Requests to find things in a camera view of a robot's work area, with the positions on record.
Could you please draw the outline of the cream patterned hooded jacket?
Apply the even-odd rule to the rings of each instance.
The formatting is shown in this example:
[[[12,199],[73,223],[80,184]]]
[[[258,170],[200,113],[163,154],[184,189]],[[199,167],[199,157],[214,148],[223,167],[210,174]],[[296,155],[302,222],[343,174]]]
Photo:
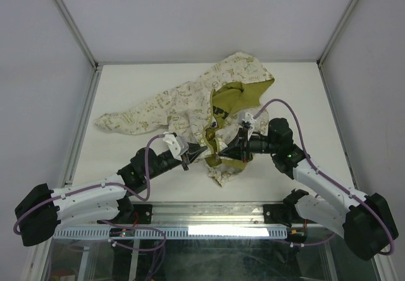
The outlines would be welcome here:
[[[207,148],[198,161],[205,164],[208,176],[223,186],[247,165],[218,153],[237,135],[239,115],[258,113],[260,98],[274,81],[259,59],[237,52],[195,81],[160,92],[125,111],[105,113],[94,120],[94,125],[124,135],[166,127],[188,142]]]

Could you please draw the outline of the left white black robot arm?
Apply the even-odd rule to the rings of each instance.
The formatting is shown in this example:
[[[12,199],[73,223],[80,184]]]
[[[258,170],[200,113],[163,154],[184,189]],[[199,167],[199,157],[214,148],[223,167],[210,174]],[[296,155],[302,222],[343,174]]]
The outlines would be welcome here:
[[[180,159],[175,159],[169,150],[156,154],[143,147],[129,164],[98,181],[62,189],[36,185],[16,206],[13,231],[25,247],[30,247],[50,239],[60,230],[83,223],[128,222],[133,213],[130,196],[145,191],[148,180],[169,170],[178,166],[188,169],[206,149],[190,143]]]

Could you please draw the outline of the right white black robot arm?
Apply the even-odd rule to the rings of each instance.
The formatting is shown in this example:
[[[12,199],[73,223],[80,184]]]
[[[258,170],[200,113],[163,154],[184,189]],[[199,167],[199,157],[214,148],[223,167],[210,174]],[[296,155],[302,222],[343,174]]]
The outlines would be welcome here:
[[[248,125],[242,124],[219,155],[247,163],[253,154],[269,154],[280,173],[315,192],[312,196],[299,189],[285,197],[284,217],[279,218],[279,223],[290,225],[303,218],[320,224],[343,238],[362,260],[372,259],[385,247],[393,246],[399,232],[383,196],[344,187],[327,175],[294,143],[285,118],[272,119],[266,135],[252,132]]]

